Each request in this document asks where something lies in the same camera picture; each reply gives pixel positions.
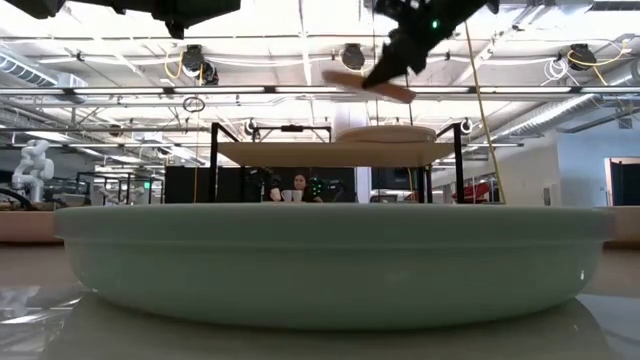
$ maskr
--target light green bowl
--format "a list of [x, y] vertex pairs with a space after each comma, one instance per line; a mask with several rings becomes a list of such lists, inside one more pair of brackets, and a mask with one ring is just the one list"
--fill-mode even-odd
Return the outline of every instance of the light green bowl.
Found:
[[207, 204], [57, 211], [75, 274], [103, 298], [218, 324], [411, 329], [573, 298], [612, 218], [501, 206]]

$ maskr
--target white robot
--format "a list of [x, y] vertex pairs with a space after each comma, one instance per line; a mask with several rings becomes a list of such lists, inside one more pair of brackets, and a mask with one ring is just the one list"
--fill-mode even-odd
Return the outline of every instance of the white robot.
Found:
[[[30, 189], [32, 203], [42, 202], [44, 191], [44, 180], [53, 178], [54, 166], [51, 159], [47, 159], [45, 152], [49, 149], [49, 142], [46, 140], [30, 140], [27, 146], [21, 151], [22, 159], [11, 177], [12, 187], [22, 189], [26, 184]], [[32, 168], [29, 175], [24, 172]]]

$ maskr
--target floor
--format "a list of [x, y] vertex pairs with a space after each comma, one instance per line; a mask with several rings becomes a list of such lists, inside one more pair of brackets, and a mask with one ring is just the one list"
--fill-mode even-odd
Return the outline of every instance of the floor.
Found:
[[87, 292], [64, 249], [0, 247], [0, 360], [640, 359], [640, 252], [607, 250], [577, 300], [490, 324], [396, 333], [216, 327]]

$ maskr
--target wall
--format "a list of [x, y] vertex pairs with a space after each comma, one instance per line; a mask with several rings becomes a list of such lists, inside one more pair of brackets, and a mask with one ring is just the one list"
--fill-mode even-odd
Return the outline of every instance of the wall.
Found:
[[558, 137], [562, 203], [566, 206], [606, 206], [605, 159], [640, 156], [640, 123], [621, 130], [616, 122]]
[[[551, 205], [560, 203], [558, 151], [553, 134], [523, 141], [521, 148], [496, 149], [500, 176], [508, 205], [544, 206], [543, 189], [551, 189]], [[494, 172], [490, 162], [466, 162], [464, 177], [469, 179]], [[455, 181], [455, 172], [434, 175], [434, 186]]]

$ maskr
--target yellow cable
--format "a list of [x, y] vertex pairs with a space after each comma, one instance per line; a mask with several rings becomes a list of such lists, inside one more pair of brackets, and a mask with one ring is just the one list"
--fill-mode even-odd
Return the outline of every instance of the yellow cable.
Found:
[[[496, 159], [495, 148], [493, 147], [493, 141], [491, 140], [491, 133], [489, 132], [489, 127], [487, 126], [487, 118], [484, 115], [484, 106], [482, 106], [482, 95], [480, 93], [480, 83], [478, 82], [478, 69], [476, 69], [476, 62], [473, 59], [473, 46], [471, 45], [471, 35], [469, 34], [469, 25], [467, 22], [464, 22], [464, 28], [467, 33], [467, 46], [469, 47], [469, 59], [471, 60], [471, 68], [473, 69], [473, 81], [476, 84], [476, 94], [478, 95], [478, 105], [480, 105], [480, 117], [482, 118], [482, 128], [484, 129], [484, 134], [487, 138], [487, 144], [489, 144], [489, 152], [491, 153], [491, 160], [493, 161], [493, 166], [496, 168], [496, 180], [498, 181], [498, 191], [500, 192], [500, 199], [506, 205], [507, 198], [504, 196], [504, 190], [502, 188], [502, 180], [500, 179], [500, 169], [498, 168], [498, 160]], [[458, 194], [458, 197], [462, 196], [464, 199], [464, 194]]]
[[409, 191], [411, 191], [410, 194], [413, 197], [413, 179], [411, 178], [413, 174], [411, 174], [411, 169], [409, 168], [407, 168], [407, 172], [409, 173]]
[[204, 74], [204, 64], [200, 64], [200, 86], [202, 86], [203, 74]]
[[598, 75], [598, 77], [600, 78], [600, 81], [602, 81], [602, 84], [603, 84], [604, 86], [607, 86], [608, 84], [607, 84], [607, 82], [604, 80], [604, 77], [602, 77], [602, 74], [600, 73], [600, 70], [598, 70], [598, 67], [597, 67], [597, 66], [594, 66], [594, 67], [593, 67], [593, 71], [595, 71], [595, 72], [596, 72], [596, 75]]
[[184, 51], [180, 53], [180, 61], [178, 62], [178, 73], [176, 75], [173, 75], [171, 73], [171, 71], [169, 71], [169, 53], [167, 53], [167, 56], [165, 58], [165, 62], [164, 62], [164, 71], [167, 73], [167, 76], [169, 76], [172, 79], [177, 79], [180, 77], [180, 74], [182, 74], [182, 56], [184, 55]]
[[[595, 72], [596, 72], [596, 75], [598, 75], [598, 78], [599, 78], [599, 79], [600, 79], [600, 81], [602, 82], [602, 85], [604, 85], [604, 86], [609, 86], [609, 84], [607, 84], [607, 81], [604, 79], [604, 76], [602, 76], [602, 73], [600, 72], [600, 70], [598, 70], [598, 66], [594, 66], [594, 67], [593, 67], [593, 71], [595, 71]], [[622, 106], [622, 108], [623, 108], [623, 109], [627, 107], [627, 106], [626, 106], [626, 105], [625, 105], [625, 104], [620, 100], [620, 98], [619, 98], [619, 97], [617, 97], [617, 96], [616, 96], [615, 98], [616, 98], [616, 101], [618, 101], [618, 104], [620, 104], [620, 106]], [[635, 116], [635, 115], [631, 114], [631, 116], [632, 116], [634, 119], [638, 120], [638, 119], [636, 118], [636, 116]]]
[[582, 62], [582, 61], [578, 61], [575, 60], [574, 58], [571, 57], [571, 54], [573, 54], [573, 50], [569, 51], [569, 53], [567, 54], [567, 58], [571, 61], [573, 61], [576, 64], [580, 64], [580, 65], [584, 65], [584, 66], [602, 66], [602, 65], [607, 65], [607, 64], [611, 64], [614, 61], [618, 61], [622, 55], [624, 54], [624, 48], [625, 46], [627, 46], [627, 43], [623, 42], [622, 43], [622, 48], [620, 49], [620, 53], [618, 54], [618, 56], [614, 57], [611, 60], [607, 60], [605, 62], [601, 62], [601, 63], [587, 63], [587, 62]]
[[193, 202], [198, 202], [198, 150], [200, 149], [200, 131], [196, 131], [196, 169], [193, 178]]

